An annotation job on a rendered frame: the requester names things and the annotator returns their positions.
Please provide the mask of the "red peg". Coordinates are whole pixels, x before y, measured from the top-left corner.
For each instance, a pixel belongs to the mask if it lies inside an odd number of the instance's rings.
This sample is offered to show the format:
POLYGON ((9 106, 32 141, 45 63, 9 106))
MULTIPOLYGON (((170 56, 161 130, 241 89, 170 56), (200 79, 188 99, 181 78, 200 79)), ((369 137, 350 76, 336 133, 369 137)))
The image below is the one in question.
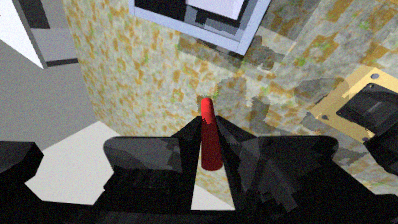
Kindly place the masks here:
POLYGON ((213 101, 204 98, 201 101, 201 166, 208 171, 223 167, 213 101))

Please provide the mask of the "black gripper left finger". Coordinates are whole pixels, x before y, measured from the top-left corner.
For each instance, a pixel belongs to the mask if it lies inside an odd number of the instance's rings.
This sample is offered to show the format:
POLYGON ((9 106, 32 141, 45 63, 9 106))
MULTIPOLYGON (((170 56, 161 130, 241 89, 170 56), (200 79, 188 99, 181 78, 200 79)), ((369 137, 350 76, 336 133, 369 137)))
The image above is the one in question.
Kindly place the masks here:
POLYGON ((103 144, 113 170, 168 169, 173 171, 182 210, 191 210, 201 146, 202 116, 195 117, 170 137, 114 136, 103 144))

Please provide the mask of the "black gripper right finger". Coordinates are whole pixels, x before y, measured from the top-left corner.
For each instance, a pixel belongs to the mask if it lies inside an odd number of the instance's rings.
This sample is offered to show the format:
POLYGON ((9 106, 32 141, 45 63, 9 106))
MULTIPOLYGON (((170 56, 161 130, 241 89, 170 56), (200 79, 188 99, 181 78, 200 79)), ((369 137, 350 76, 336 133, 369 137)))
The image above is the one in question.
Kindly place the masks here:
POLYGON ((256 137, 215 116, 222 161, 235 210, 251 210, 266 162, 271 158, 333 159, 339 143, 332 136, 274 135, 256 137))

